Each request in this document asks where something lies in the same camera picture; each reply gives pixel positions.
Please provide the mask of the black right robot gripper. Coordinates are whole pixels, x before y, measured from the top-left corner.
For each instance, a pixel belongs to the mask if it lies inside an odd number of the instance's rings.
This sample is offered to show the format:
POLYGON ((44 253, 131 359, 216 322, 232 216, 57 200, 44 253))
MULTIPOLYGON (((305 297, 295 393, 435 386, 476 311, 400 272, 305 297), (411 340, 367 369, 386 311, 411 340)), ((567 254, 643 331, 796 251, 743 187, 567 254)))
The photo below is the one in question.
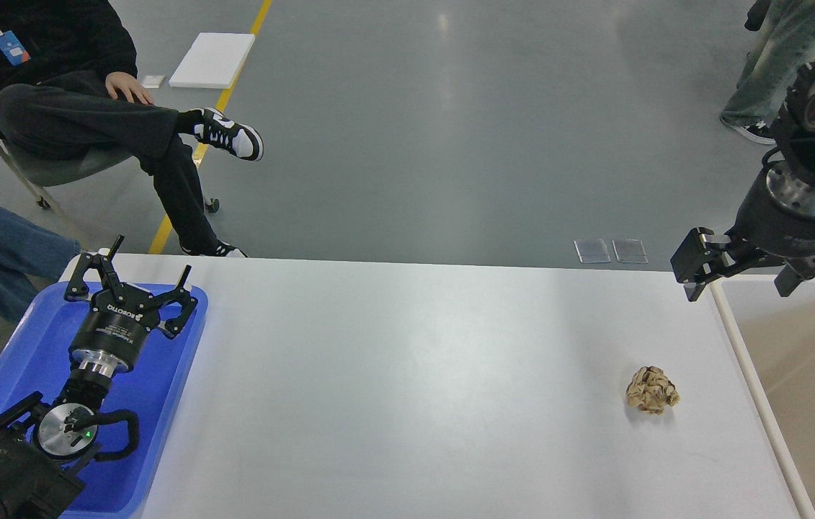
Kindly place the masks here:
POLYGON ((783 267, 774 286, 788 298, 815 277, 815 186, 788 162, 774 162, 757 175, 727 234, 692 228, 670 262, 690 302, 714 280, 766 266, 783 267))

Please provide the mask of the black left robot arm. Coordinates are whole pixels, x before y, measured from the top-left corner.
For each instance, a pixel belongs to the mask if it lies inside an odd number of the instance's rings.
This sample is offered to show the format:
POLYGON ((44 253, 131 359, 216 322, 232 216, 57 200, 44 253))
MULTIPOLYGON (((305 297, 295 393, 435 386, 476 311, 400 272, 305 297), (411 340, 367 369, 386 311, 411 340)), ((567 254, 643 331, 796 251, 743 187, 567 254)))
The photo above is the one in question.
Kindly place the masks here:
POLYGON ((202 329, 187 285, 140 286, 84 253, 0 358, 0 518, 129 513, 149 486, 202 329))

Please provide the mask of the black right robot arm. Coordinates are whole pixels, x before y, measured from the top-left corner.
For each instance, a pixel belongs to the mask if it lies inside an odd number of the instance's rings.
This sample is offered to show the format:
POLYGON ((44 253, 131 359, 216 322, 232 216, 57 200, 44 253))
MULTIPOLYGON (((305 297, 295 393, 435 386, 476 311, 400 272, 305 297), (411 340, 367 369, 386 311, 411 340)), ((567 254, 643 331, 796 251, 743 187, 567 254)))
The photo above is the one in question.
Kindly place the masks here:
POLYGON ((815 61, 800 68, 772 132, 780 160, 764 155, 734 225, 724 234, 693 228, 675 250, 672 270, 690 301, 751 268, 780 267, 774 285, 784 298, 815 278, 815 61))

